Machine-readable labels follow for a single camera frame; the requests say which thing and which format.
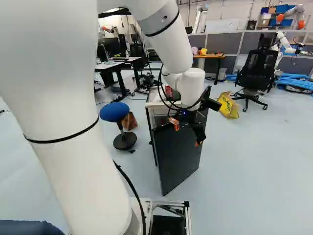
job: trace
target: yellow object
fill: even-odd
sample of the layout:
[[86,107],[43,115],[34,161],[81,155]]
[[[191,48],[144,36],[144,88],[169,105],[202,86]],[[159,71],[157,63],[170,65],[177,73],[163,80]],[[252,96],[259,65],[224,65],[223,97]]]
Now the yellow object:
[[206,55],[207,49],[202,48],[200,51],[200,55]]
[[239,118],[238,109],[239,106],[230,97],[230,92],[222,92],[218,101],[222,104],[220,108],[221,114],[223,114],[227,119],[237,119]]

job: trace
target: brown bag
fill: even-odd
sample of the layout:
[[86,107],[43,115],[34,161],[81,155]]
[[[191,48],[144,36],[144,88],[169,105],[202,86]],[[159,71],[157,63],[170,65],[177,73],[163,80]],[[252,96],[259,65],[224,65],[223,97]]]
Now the brown bag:
[[122,120],[122,125],[127,130],[133,130],[138,126],[135,116],[132,112],[129,112],[126,117]]

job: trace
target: black mesh chair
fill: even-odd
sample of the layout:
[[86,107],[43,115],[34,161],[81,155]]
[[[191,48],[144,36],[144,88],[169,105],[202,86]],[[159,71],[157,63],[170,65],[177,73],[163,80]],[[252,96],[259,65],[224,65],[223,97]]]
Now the black mesh chair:
[[150,74],[152,74],[152,70],[150,67],[150,63],[148,62],[148,58],[146,56],[146,53],[143,49],[143,44],[138,36],[138,34],[133,33],[131,34],[132,41],[134,44],[131,45],[131,56],[142,56],[143,58],[134,62],[134,66],[137,68],[137,70],[140,72],[140,78],[144,77],[147,78],[147,75],[143,75],[142,71],[144,71],[144,68],[146,66],[150,69]]
[[269,93],[276,79],[274,75],[275,63],[278,51],[259,48],[251,50],[243,68],[237,73],[235,86],[242,86],[243,93],[236,92],[234,100],[245,99],[246,106],[243,112],[248,109],[249,100],[263,105],[266,110],[268,105],[259,101],[258,91]]

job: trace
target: blue foam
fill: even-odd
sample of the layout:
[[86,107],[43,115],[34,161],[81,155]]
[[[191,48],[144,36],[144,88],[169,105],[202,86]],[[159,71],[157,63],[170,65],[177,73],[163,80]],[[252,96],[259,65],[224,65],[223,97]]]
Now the blue foam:
[[121,121],[129,112],[127,104],[122,102],[114,102],[105,105],[100,110],[100,118],[104,121],[117,122]]

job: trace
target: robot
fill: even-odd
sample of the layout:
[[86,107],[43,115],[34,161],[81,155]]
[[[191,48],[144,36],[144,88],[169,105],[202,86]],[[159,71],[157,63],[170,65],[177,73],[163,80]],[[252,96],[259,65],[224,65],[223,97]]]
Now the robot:
[[191,68],[190,44],[174,0],[5,0],[0,11],[0,94],[74,235],[145,235],[138,205],[131,203],[103,145],[94,105],[97,15],[116,7],[128,8],[149,37],[183,105],[195,103],[205,73]]
[[[294,8],[288,10],[284,14],[280,14],[276,17],[277,22],[281,22],[285,17],[295,16],[295,20],[297,21],[297,29],[303,29],[305,27],[305,21],[304,21],[304,6],[302,4],[299,4],[295,6]],[[305,55],[313,55],[312,52],[308,51],[302,51],[302,48],[304,47],[304,44],[299,43],[297,48],[292,48],[290,43],[288,42],[287,38],[285,37],[285,34],[281,31],[277,32],[277,43],[275,43],[271,49],[278,51],[278,57],[275,64],[275,70],[278,71],[277,67],[282,60],[285,53],[289,54],[305,54]]]

